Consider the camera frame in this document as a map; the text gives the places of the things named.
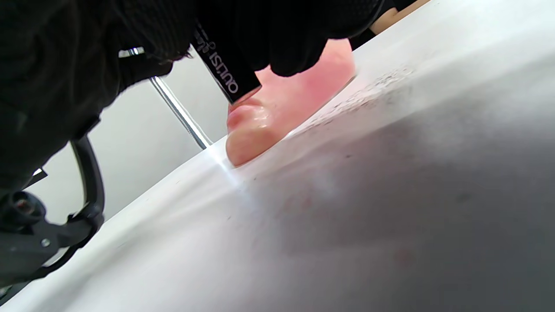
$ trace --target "black glove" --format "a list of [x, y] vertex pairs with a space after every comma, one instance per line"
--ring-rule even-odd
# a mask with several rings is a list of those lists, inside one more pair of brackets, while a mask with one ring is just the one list
[[120, 14], [133, 20], [130, 29], [165, 58], [188, 47], [194, 13], [211, 16], [205, 11], [219, 9], [222, 31], [234, 36], [252, 69], [271, 64], [287, 77], [314, 66], [328, 39], [368, 29], [384, 0], [203, 0], [199, 12], [193, 0], [167, 2], [168, 9], [160, 11], [157, 0], [117, 1]]
[[[383, 0], [214, 1], [253, 70], [291, 76], [328, 38], [366, 29]], [[187, 54], [196, 0], [1, 0], [0, 193], [26, 185], [128, 86]], [[119, 59], [144, 47], [146, 54]]]
[[0, 1], [0, 193], [24, 187], [127, 87], [170, 72], [171, 62], [147, 54], [118, 58], [120, 50], [145, 44], [112, 6]]
[[[229, 0], [219, 0], [225, 5]], [[328, 39], [355, 36], [373, 23], [384, 0], [235, 0], [231, 25], [254, 70], [271, 64], [292, 76], [320, 58]]]

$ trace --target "white surface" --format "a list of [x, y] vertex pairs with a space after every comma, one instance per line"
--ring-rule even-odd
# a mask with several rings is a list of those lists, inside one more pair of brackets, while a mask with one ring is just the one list
[[220, 140], [0, 310], [552, 311], [553, 16], [432, 0], [273, 149]]
[[[149, 82], [126, 90], [101, 116], [89, 138], [111, 218], [172, 170], [200, 152]], [[51, 222], [65, 223], [83, 207], [83, 186], [71, 146], [44, 166], [48, 176], [28, 188], [48, 207]]]

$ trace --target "chrome bar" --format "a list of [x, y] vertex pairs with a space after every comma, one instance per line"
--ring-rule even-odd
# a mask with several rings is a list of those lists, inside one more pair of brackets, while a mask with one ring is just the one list
[[[144, 53], [144, 51], [139, 48], [130, 49], [128, 52], [130, 56]], [[171, 92], [168, 85], [159, 77], [150, 78], [150, 83], [154, 86], [156, 91], [158, 91], [158, 94], [160, 94], [160, 96], [164, 99], [164, 102], [166, 102], [168, 107], [177, 117], [179, 122], [181, 122], [181, 124], [185, 127], [187, 132], [189, 132], [189, 134], [193, 137], [198, 146], [201, 149], [206, 149], [208, 146], [212, 145], [212, 141], [204, 133], [181, 102], [175, 97], [173, 92]]]

